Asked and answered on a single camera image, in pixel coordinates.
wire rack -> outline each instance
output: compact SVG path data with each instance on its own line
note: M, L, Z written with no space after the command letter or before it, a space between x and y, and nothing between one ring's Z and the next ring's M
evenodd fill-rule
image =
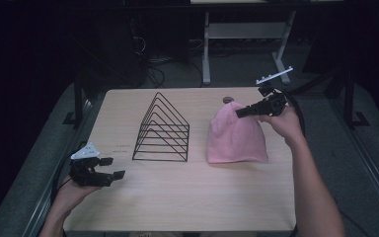
M156 93L140 125L133 160L188 161L190 124Z

white stand leg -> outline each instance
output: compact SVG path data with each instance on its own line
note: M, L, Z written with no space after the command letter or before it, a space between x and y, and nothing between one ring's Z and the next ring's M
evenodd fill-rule
M279 47L278 52L272 53L272 58L278 72L285 71L285 67L284 67L284 64L282 63L281 57L282 57L282 54L284 53L285 46L287 45L288 37L290 36L291 27L294 22L295 14L296 14L296 11L292 11L290 13L290 16L288 17L288 21L285 25L284 32L281 38L281 46ZM281 77L282 83L284 84L290 83L290 79L288 78L287 74L282 74L280 77Z

pink knit hat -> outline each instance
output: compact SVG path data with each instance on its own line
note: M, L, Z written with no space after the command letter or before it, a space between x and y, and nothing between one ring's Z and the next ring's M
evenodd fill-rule
M253 117L237 117L236 111L242 108L241 104L230 102L211 121L207 140L208 163L268 160L263 130Z

human arm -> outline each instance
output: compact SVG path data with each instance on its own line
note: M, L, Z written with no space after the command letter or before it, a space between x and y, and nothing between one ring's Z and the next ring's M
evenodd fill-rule
M295 110L286 107L278 117L258 119L270 123L291 149L299 236L345 236L341 214L319 174Z
M66 177L63 184L57 192L39 237L63 236L63 223L72 209L87 195L100 189L100 187L80 187L70 177Z

table top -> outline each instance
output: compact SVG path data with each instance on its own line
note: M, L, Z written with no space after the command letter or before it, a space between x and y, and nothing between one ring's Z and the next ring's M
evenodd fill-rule
M160 92L189 123L187 162L133 160L140 124ZM295 225L291 153L267 123L267 163L208 164L208 128L224 97L251 105L257 88L135 89L108 91L90 135L113 157L98 172L125 170L87 197L66 220L83 231L278 231Z

